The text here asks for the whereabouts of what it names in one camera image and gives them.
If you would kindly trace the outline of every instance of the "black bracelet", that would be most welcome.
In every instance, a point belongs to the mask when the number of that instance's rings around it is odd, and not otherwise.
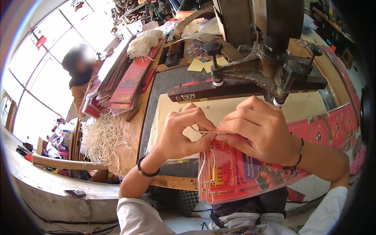
[[[146,174],[143,170],[141,170],[140,163],[141,163],[141,161],[142,161],[145,157],[146,157],[146,156],[140,158],[140,159],[138,160],[138,162],[137,162],[138,173],[139,173],[140,175],[143,175],[143,176],[146,176],[146,177],[154,177],[154,176],[156,176],[157,174],[159,174],[159,171],[161,170],[160,168],[159,168],[158,171],[157,171],[156,173],[154,173],[154,174]]]
[[[297,167],[298,165],[299,165],[299,163],[300,163],[300,161],[301,161],[301,159],[302,159],[302,155],[303,155],[303,146],[304,146],[304,141],[303,141],[303,139],[302,138],[300,138],[301,140],[302,140],[302,147],[301,147],[301,149],[300,149],[300,156],[299,156],[299,160],[298,160],[298,163],[295,165],[295,166],[293,166],[293,167]]]

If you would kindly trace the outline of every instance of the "white shirt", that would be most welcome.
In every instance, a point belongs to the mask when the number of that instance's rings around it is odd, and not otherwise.
[[[311,214],[299,235],[328,234],[338,221],[346,201],[347,188],[344,186],[330,190]],[[121,228],[120,235],[176,234],[162,221],[159,213],[147,202],[137,198],[121,198],[117,206],[117,216]],[[255,225],[258,217],[261,224]],[[219,229],[213,222],[211,230],[189,231],[184,235],[296,235],[283,226],[283,215],[277,213],[233,213],[219,218],[226,229]]]

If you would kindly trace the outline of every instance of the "orange shirt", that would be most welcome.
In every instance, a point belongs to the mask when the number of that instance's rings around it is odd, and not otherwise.
[[[96,76],[98,74],[100,68],[103,65],[103,62],[104,62],[104,60],[100,60],[100,59],[97,60],[97,62],[94,65],[94,68],[93,68],[93,73],[91,74],[92,76]],[[76,107],[77,113],[80,117],[86,116],[84,113],[81,112],[80,107],[81,107],[82,102],[85,102],[83,99],[84,99],[84,96],[85,96],[86,89],[88,88],[88,85],[89,85],[89,83],[86,83],[82,86],[73,86],[71,88],[72,96],[74,97],[73,103],[74,103],[74,106]]]

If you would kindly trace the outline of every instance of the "white string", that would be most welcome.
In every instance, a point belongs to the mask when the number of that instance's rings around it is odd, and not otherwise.
[[[213,174],[212,174],[213,177],[212,177],[212,179],[210,180],[211,183],[215,183],[215,177],[214,177],[214,176],[215,176],[215,174],[214,174],[214,170],[215,170],[215,156],[214,156],[214,151],[213,151],[213,149],[214,149],[213,146],[210,146],[210,147],[209,147],[209,150],[212,152],[212,155],[213,155]]]
[[[154,59],[149,57],[150,49],[158,46],[158,40],[162,38],[162,36],[163,32],[161,30],[148,30],[139,34],[137,38],[129,43],[127,49],[129,58],[135,59],[141,57],[142,61],[146,58],[154,61]]]
[[[205,166],[205,163],[206,163],[206,151],[204,151],[204,162],[202,163],[202,166],[201,166],[201,169],[200,169],[200,172],[199,172],[199,175],[197,176],[197,181],[200,182],[200,183],[204,183],[204,181],[200,181],[200,176],[201,176],[201,173],[202,173],[202,170],[204,169],[204,166]]]
[[[86,124],[82,130],[81,143],[86,148],[86,156],[90,158],[91,162],[101,165],[110,165],[111,156],[115,156],[115,160],[120,173],[119,153],[117,146],[125,144],[128,146],[129,137],[124,136],[124,129],[119,129],[118,124],[115,123],[116,117],[113,117],[110,112],[101,114],[94,123]]]
[[[206,134],[206,133],[217,133],[217,134],[233,134],[232,132],[218,132],[218,131],[209,131],[209,130],[196,130],[193,126],[190,126],[195,132]]]

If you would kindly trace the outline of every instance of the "white rubber foot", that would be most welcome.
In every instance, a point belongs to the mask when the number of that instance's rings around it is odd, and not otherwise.
[[[222,86],[224,84],[223,80],[220,83],[213,82],[214,86]]]
[[[277,103],[277,101],[276,101],[275,98],[273,98],[273,104],[274,104],[275,106],[279,107],[279,108],[282,107],[281,104]]]

